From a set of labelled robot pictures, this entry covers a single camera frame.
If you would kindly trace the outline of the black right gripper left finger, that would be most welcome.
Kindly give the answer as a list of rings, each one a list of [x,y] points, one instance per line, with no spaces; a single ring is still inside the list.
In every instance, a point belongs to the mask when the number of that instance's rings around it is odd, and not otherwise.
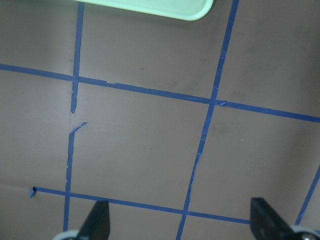
[[[109,202],[107,200],[96,201],[75,239],[107,240],[110,236],[110,231]]]

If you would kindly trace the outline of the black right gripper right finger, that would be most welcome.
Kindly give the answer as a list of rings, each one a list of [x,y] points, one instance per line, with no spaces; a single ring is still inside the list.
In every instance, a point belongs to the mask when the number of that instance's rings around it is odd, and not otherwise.
[[[250,230],[256,240],[294,240],[295,232],[262,197],[250,200]]]

